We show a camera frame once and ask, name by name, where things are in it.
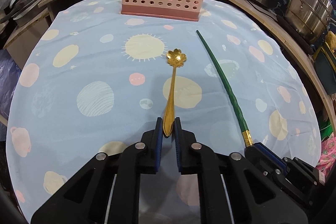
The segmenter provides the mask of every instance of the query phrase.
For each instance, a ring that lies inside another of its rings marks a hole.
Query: label sticker
[[[319,179],[320,179],[320,183],[322,185],[325,185],[325,183],[326,183],[326,177],[325,177],[325,175],[321,171],[319,171]]]

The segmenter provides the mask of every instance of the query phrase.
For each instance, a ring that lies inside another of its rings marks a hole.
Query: blue tablecloth
[[[227,93],[196,35],[221,64],[252,138],[315,166],[319,128],[297,72],[276,42],[230,5],[204,0],[199,22],[120,14],[121,0],[85,0],[60,12],[22,71],[11,105],[7,157],[28,220],[99,151],[122,152],[155,127],[166,106],[167,50],[177,69],[175,114],[215,152],[243,153]],[[199,223],[195,176],[181,176],[164,139],[159,174],[142,176],[140,223]]]

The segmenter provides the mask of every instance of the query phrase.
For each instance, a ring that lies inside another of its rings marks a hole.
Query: plastic bag
[[[20,68],[7,50],[0,50],[0,114],[8,120],[9,109],[16,84],[21,74]],[[0,141],[6,140],[7,127],[0,124]]]

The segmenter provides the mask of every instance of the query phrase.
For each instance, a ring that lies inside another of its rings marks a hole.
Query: metal screw
[[[191,148],[195,150],[199,150],[202,148],[202,145],[200,143],[193,143],[191,144]]]
[[[96,155],[96,159],[97,160],[104,160],[106,158],[106,154],[105,153],[98,153]]]
[[[146,145],[144,143],[136,143],[135,144],[136,149],[144,149],[145,147],[146,147]]]
[[[237,153],[237,152],[234,152],[231,154],[231,158],[233,160],[240,160],[242,158],[241,154]]]

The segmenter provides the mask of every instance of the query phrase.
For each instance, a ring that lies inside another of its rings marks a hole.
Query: spoon handle
[[[171,77],[169,97],[166,105],[165,115],[163,116],[163,132],[166,137],[169,137],[171,135],[175,119],[175,110],[174,110],[175,77],[176,77],[176,67],[173,67],[173,75]]]

